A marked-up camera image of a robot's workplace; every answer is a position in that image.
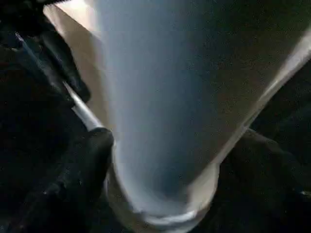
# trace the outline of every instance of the black fabric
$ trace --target black fabric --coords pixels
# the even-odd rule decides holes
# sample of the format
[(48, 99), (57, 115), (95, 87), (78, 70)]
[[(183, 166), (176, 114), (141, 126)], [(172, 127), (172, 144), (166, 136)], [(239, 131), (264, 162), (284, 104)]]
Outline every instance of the black fabric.
[(302, 164), (311, 164), (311, 61), (268, 102), (252, 129), (277, 141)]
[(87, 130), (0, 47), (0, 216), (10, 216), (71, 140)]

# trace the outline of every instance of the gloved hand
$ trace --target gloved hand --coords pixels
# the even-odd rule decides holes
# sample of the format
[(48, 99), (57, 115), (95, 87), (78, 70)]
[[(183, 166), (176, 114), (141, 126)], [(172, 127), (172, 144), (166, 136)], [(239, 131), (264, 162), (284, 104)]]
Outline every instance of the gloved hand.
[(87, 102), (90, 92), (80, 77), (70, 48), (44, 16), (43, 4), (25, 8), (20, 5), (23, 1), (18, 2), (13, 11), (5, 7), (0, 10), (0, 44), (12, 48), (20, 64), (40, 84), (48, 85), (62, 103), (73, 106), (63, 82)]

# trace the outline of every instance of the gloved finger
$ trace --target gloved finger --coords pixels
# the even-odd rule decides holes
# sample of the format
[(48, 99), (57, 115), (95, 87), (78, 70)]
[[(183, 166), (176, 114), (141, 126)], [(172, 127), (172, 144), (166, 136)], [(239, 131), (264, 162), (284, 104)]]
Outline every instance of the gloved finger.
[(19, 39), (22, 42), (22, 48), (17, 51), (20, 64), (34, 74), (39, 83), (48, 85), (52, 94), (60, 102), (73, 106), (73, 99), (63, 85), (62, 78), (53, 62), (45, 54), (44, 50), (31, 37), (19, 37)]
[(40, 38), (47, 53), (55, 61), (55, 66), (62, 72), (64, 80), (84, 102), (87, 102), (90, 99), (90, 91), (82, 81), (71, 50), (62, 36), (56, 31), (46, 31), (40, 35)]

